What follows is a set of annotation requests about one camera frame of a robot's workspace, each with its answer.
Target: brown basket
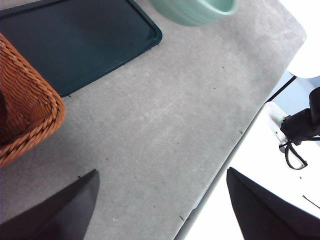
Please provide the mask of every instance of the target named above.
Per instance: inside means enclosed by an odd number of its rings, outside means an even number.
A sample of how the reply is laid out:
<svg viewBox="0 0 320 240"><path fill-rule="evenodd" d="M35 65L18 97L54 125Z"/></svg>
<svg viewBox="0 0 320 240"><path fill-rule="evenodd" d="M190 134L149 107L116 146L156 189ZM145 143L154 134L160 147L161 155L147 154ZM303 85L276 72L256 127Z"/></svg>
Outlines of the brown basket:
<svg viewBox="0 0 320 240"><path fill-rule="evenodd" d="M49 135L65 118L61 97L0 33L0 90L8 119L0 129L0 167Z"/></svg>

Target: dark green tray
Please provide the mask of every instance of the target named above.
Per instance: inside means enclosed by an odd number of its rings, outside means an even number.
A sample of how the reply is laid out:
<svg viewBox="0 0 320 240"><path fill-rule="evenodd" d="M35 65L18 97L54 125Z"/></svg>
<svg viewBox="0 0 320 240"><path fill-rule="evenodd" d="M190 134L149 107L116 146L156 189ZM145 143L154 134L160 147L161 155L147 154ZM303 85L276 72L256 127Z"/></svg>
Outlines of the dark green tray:
<svg viewBox="0 0 320 240"><path fill-rule="evenodd" d="M133 0L41 0L2 10L0 27L62 97L162 39Z"/></svg>

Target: wicker basket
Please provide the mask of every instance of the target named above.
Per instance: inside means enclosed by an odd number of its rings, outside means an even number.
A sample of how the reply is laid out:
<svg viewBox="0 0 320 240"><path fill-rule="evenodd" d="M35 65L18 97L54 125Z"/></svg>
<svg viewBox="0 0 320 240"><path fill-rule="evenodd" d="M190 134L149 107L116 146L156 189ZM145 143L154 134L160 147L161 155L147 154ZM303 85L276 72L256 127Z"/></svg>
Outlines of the wicker basket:
<svg viewBox="0 0 320 240"><path fill-rule="evenodd" d="M0 33L0 90L8 118L0 129L0 167L55 132L65 118L56 91Z"/></svg>

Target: mint green bowl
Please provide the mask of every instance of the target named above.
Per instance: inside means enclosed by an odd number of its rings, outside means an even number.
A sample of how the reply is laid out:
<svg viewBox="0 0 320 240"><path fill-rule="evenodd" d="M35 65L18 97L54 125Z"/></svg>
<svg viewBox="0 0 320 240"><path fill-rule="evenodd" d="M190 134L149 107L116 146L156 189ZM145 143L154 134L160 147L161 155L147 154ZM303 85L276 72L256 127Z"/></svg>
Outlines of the mint green bowl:
<svg viewBox="0 0 320 240"><path fill-rule="evenodd" d="M149 0L168 19L185 26L201 26L234 14L237 0Z"/></svg>

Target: table surface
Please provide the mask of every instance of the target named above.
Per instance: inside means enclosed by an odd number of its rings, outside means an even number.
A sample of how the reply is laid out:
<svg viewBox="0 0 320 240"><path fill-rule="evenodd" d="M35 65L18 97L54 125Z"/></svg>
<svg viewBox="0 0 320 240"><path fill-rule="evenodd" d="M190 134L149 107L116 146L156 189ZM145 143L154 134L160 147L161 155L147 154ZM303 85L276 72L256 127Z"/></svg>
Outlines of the table surface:
<svg viewBox="0 0 320 240"><path fill-rule="evenodd" d="M203 27L137 3L161 44L64 98L63 126L2 168L2 221L97 169L86 240L172 239L305 39L277 0Z"/></svg>

